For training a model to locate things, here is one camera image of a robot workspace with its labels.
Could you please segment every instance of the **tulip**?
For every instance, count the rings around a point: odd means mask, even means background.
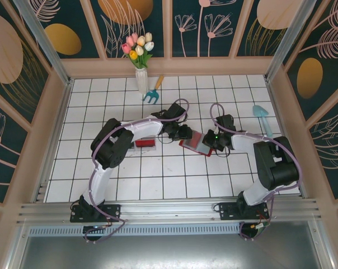
[[[145,44],[145,38],[144,38],[143,35],[141,35],[141,36],[138,38],[137,44],[138,44],[139,46],[144,46],[144,44]]]
[[[137,53],[136,53],[134,50],[131,50],[131,51],[129,52],[129,57],[130,57],[130,59],[132,59],[132,60],[136,60],[136,59],[138,58],[138,55],[137,55]]]
[[[138,35],[137,35],[137,33],[132,33],[132,38],[133,38],[133,42],[137,42],[137,40],[138,40]]]
[[[154,42],[148,42],[146,45],[144,45],[144,48],[150,52],[154,48]]]
[[[125,42],[128,44],[128,46],[133,47],[134,46],[134,40],[131,36],[127,36],[125,39]]]
[[[144,49],[141,46],[137,46],[135,48],[135,52],[137,53],[138,56],[141,56],[144,53]]]
[[[125,43],[122,45],[122,50],[125,54],[128,54],[130,52],[130,46],[127,43]]]
[[[150,42],[150,41],[152,41],[152,38],[153,38],[152,33],[147,32],[147,33],[145,34],[145,42]]]

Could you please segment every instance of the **pink tulip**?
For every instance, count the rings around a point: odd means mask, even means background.
[[[125,44],[122,45],[122,50],[123,50],[123,52],[124,52],[125,54],[128,54],[128,53],[130,52],[131,49],[132,49],[132,48],[131,48],[127,43],[125,43]]]
[[[136,43],[138,40],[138,35],[137,33],[132,33],[132,38],[133,38],[133,42]]]
[[[134,41],[133,38],[131,36],[127,36],[125,39],[125,42],[130,46],[133,47],[134,46]]]

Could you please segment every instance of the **white vase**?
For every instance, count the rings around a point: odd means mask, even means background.
[[[135,68],[135,77],[137,78],[139,92],[143,95],[147,94],[147,92],[149,91],[147,69]]]

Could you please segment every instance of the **blue garden trowel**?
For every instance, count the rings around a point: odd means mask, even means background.
[[[152,99],[155,98],[155,101],[154,101],[153,105],[156,104],[156,102],[159,99],[159,94],[157,93],[157,90],[158,90],[159,86],[161,85],[163,79],[164,79],[163,75],[158,78],[158,81],[157,81],[156,86],[154,87],[154,90],[147,92],[147,94],[145,95],[143,101],[145,101],[145,99],[149,96],[148,103],[150,104],[151,101],[152,101]]]
[[[265,132],[268,137],[272,137],[272,130],[270,128],[269,123],[267,122],[267,119],[265,118],[269,113],[261,106],[254,105],[252,107],[252,112],[254,113],[255,117],[262,118],[262,123],[264,124]]]

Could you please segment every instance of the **blue trowel handle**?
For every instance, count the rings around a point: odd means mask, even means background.
[[[267,119],[266,117],[262,117],[262,123],[264,124],[264,128],[265,128],[265,131],[266,131],[266,135],[268,137],[272,137],[272,130],[271,130],[271,127],[269,125],[269,123],[267,122]]]

